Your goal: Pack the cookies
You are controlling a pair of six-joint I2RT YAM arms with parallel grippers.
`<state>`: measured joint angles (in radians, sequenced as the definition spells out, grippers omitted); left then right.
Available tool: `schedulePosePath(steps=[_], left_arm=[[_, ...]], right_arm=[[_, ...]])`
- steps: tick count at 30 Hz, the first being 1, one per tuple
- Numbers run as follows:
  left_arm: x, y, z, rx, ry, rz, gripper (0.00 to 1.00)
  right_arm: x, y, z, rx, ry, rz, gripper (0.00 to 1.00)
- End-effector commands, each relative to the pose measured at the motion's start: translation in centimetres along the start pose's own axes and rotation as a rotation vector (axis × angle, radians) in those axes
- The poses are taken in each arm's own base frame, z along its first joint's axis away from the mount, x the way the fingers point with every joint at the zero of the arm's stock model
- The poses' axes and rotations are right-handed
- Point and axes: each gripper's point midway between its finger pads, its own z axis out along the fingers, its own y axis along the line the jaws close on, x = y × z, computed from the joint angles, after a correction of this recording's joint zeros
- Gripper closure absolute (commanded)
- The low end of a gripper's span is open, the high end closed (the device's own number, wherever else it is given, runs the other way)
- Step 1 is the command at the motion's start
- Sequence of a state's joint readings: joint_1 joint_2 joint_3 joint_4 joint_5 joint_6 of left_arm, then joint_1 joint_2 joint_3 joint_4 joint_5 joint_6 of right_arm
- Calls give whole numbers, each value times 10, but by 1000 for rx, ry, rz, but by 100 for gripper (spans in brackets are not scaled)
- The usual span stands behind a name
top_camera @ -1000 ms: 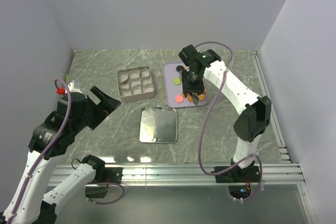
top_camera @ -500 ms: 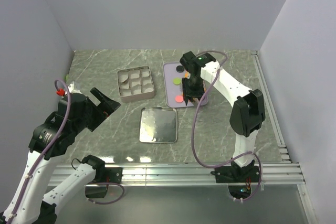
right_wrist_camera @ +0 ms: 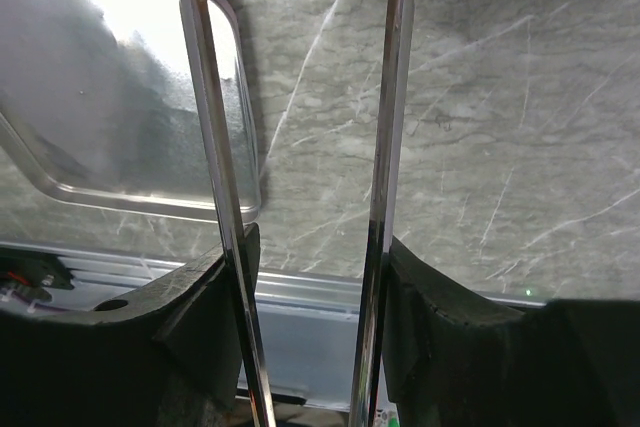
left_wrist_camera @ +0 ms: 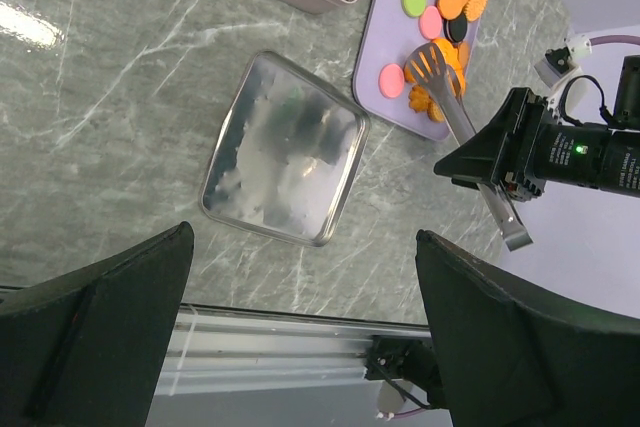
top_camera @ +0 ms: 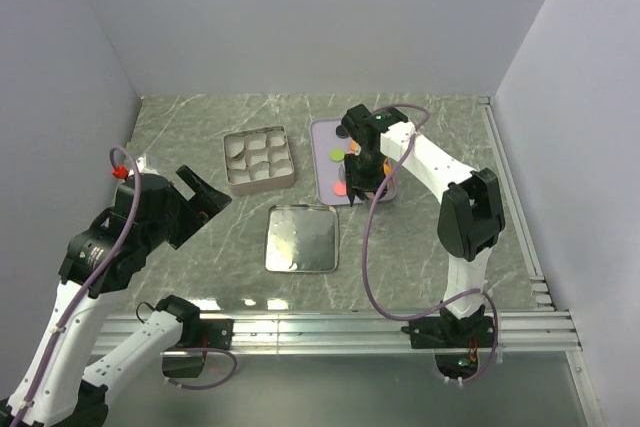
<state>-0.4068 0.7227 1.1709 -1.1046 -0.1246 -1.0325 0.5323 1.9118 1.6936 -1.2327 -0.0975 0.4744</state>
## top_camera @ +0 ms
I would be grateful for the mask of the metal tongs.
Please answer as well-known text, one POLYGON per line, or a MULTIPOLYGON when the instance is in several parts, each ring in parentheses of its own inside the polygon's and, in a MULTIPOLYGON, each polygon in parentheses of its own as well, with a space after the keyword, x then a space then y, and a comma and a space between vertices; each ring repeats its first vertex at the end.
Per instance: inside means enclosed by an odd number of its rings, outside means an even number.
POLYGON ((339 168, 339 180, 347 204, 352 207, 356 202, 366 202, 378 190, 383 177, 383 174, 365 174, 361 169, 343 163, 339 168))

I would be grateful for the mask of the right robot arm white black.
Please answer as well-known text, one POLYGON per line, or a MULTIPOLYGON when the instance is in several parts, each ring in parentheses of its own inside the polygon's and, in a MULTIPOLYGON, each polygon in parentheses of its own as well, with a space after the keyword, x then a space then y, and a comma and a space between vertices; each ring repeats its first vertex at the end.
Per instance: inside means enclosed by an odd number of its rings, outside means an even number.
POLYGON ((358 146, 343 161, 346 195, 375 207, 404 169, 438 201, 437 235, 449 259, 439 306, 450 314, 441 320, 440 333, 449 345, 462 346, 475 334, 471 317, 488 300, 486 268, 506 226, 500 183, 491 169, 474 169, 438 147, 403 108, 370 111, 358 104, 342 117, 342 128, 358 146))

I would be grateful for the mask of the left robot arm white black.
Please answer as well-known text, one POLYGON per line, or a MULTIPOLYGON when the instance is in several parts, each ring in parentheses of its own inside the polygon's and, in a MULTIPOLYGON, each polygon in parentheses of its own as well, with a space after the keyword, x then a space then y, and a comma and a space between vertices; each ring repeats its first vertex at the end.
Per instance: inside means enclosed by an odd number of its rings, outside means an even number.
POLYGON ((1 402, 2 425, 100 426, 154 357, 174 348, 228 348, 213 344, 196 305, 169 295, 113 351, 88 362, 104 322, 149 255, 162 244, 180 248, 231 202, 189 167, 176 173, 192 197, 157 173, 114 170, 121 181, 114 203, 69 242, 47 329, 20 384, 1 402))

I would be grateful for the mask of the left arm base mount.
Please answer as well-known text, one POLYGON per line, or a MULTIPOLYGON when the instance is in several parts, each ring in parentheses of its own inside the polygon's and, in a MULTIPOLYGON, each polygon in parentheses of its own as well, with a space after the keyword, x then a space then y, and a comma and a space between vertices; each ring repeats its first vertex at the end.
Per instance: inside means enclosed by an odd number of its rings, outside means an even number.
POLYGON ((162 354, 162 373, 174 385, 180 379, 196 379, 205 373, 209 360, 222 356, 229 369, 213 382, 222 385, 237 371, 238 360, 231 352, 234 321, 228 318, 197 320, 188 324, 177 344, 162 354))

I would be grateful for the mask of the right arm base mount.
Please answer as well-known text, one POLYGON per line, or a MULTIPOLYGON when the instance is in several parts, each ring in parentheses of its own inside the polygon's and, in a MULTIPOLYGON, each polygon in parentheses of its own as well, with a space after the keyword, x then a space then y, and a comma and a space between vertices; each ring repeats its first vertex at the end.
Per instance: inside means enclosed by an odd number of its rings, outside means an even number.
POLYGON ((401 331, 409 335, 414 350, 460 350, 460 353, 434 355, 442 377, 459 385, 477 378, 497 354, 498 328, 493 317, 484 313, 484 308, 463 319, 442 309, 439 317, 410 321, 401 331))

